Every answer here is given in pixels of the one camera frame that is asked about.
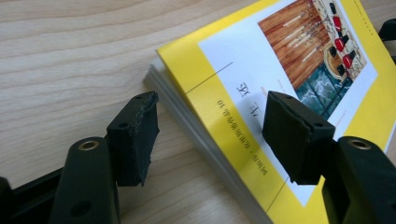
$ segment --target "light wood grain surface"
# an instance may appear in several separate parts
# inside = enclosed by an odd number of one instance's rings
[[[361,1],[377,30],[396,18],[394,0]],[[0,0],[0,176],[16,188],[63,166],[149,90],[155,49],[253,2]],[[120,189],[122,222],[249,222],[161,103],[158,114],[145,187]]]

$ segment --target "stack of books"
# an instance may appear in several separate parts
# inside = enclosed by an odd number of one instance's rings
[[[291,183],[262,138],[267,93],[299,99],[336,127],[334,140],[386,149],[395,74],[358,0],[268,0],[158,49],[146,82],[253,221],[323,223],[323,180]]]

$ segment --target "wooden table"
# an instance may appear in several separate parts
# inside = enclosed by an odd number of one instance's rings
[[[361,1],[377,30],[396,18],[394,0]],[[155,49],[253,2],[0,1],[0,175],[16,188],[63,166],[74,142],[104,136],[149,90]],[[249,222],[161,104],[158,114],[146,186],[120,189],[122,223]]]

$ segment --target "yellow book cover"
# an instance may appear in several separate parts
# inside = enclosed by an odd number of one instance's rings
[[[320,181],[298,186],[262,138],[268,91],[385,148],[396,67],[359,0],[267,0],[158,49],[180,95],[275,223],[328,222]]]

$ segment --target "metal ring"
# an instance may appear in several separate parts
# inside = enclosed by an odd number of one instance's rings
[[[98,141],[95,141],[95,140],[88,140],[88,141],[85,141],[85,142],[81,143],[81,144],[78,146],[78,149],[79,149],[79,150],[82,150],[82,151],[88,151],[88,150],[95,149],[95,148],[97,148],[98,146],[99,146],[99,142],[98,142]]]
[[[363,142],[359,139],[349,139],[348,143],[350,145],[352,145],[353,147],[356,147],[361,150],[368,150],[368,149],[372,148],[369,144],[367,144],[366,142]]]

